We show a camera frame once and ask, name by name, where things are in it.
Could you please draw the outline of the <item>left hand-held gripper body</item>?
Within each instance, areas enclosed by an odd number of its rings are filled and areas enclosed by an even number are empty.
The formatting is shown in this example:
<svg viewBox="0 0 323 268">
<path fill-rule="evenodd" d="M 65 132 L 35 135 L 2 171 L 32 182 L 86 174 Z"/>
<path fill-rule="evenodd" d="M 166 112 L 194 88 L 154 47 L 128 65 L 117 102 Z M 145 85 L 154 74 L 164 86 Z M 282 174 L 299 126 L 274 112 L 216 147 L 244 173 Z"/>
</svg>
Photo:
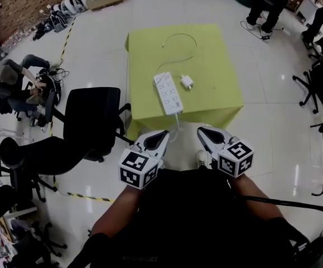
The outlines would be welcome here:
<svg viewBox="0 0 323 268">
<path fill-rule="evenodd" d="M 118 163 L 119 180 L 136 189 L 144 189 L 158 174 L 163 165 L 162 155 L 142 151 L 137 145 L 125 149 Z"/>
</svg>

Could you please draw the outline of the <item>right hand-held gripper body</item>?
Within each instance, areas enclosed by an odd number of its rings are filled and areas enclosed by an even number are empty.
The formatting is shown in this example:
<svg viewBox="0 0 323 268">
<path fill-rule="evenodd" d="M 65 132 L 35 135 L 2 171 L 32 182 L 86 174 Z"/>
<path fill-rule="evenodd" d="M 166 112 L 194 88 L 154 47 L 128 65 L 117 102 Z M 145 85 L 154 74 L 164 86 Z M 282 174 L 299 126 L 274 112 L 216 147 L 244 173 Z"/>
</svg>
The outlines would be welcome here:
<svg viewBox="0 0 323 268">
<path fill-rule="evenodd" d="M 233 178 L 238 178 L 252 167 L 254 150 L 246 140 L 241 139 L 224 145 L 211 156 L 217 162 L 218 170 Z"/>
</svg>

